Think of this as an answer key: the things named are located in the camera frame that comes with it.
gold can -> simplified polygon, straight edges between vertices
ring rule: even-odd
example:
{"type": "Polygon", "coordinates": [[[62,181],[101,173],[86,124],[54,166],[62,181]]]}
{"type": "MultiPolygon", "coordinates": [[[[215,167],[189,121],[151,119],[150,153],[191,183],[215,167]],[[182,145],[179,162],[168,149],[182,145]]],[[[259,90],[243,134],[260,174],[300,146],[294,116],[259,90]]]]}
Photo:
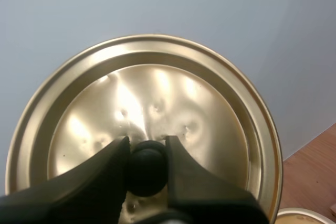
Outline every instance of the gold can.
{"type": "MultiPolygon", "coordinates": [[[[124,135],[131,145],[177,135],[203,167],[250,191],[274,222],[282,159],[265,103],[227,59],[167,35],[109,40],[57,69],[18,122],[6,193],[65,173],[124,135]]],[[[165,202],[164,192],[128,195],[120,222],[160,211],[165,202]]]]}

black tool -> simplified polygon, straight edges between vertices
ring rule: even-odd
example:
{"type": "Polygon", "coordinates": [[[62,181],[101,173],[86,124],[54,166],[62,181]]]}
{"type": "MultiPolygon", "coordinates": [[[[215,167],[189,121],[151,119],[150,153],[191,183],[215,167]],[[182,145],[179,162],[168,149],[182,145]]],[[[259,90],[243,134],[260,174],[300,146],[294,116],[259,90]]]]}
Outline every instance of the black tool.
{"type": "Polygon", "coordinates": [[[127,190],[151,196],[167,184],[168,210],[139,224],[179,220],[267,224],[253,195],[214,176],[177,136],[165,146],[144,141],[130,152],[129,138],[114,140],[74,169],[0,198],[0,223],[118,223],[127,190]]]}

metal can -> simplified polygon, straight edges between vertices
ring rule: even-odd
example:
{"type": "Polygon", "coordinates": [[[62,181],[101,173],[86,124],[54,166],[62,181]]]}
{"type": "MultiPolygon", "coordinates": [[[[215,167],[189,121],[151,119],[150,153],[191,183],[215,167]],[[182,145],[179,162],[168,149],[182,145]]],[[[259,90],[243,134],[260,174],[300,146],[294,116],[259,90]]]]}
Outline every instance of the metal can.
{"type": "Polygon", "coordinates": [[[284,208],[278,212],[276,224],[335,224],[327,217],[303,208],[284,208]]]}
{"type": "MultiPolygon", "coordinates": [[[[131,145],[177,135],[199,164],[252,192],[274,222],[282,159],[265,103],[227,59],[167,35],[109,40],[56,70],[18,122],[6,193],[58,176],[123,135],[131,145]]],[[[151,198],[128,195],[120,222],[164,207],[164,191],[151,198]]]]}

can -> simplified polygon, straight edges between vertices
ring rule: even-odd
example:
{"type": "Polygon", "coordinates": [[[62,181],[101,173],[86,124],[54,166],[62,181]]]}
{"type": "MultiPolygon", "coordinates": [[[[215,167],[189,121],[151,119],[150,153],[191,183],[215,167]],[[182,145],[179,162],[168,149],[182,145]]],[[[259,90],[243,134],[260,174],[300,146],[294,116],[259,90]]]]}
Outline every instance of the can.
{"type": "MultiPolygon", "coordinates": [[[[167,35],[109,40],[57,69],[17,124],[6,193],[65,173],[123,135],[132,146],[177,135],[204,168],[250,191],[274,222],[282,158],[265,103],[227,59],[167,35]]],[[[165,202],[164,191],[128,194],[120,223],[158,212],[165,202]]]]}
{"type": "Polygon", "coordinates": [[[327,217],[303,208],[284,208],[278,212],[276,224],[335,224],[327,217]]]}

white wall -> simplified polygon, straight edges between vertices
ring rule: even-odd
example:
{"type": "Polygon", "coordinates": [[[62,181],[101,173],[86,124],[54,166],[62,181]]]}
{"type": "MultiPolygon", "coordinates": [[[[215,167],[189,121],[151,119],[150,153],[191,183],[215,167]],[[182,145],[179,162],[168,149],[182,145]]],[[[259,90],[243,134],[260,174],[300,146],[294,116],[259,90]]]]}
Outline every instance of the white wall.
{"type": "Polygon", "coordinates": [[[14,127],[65,60],[123,35],[204,44],[256,85],[288,157],[336,119],[336,0],[0,0],[0,193],[14,127]]]}

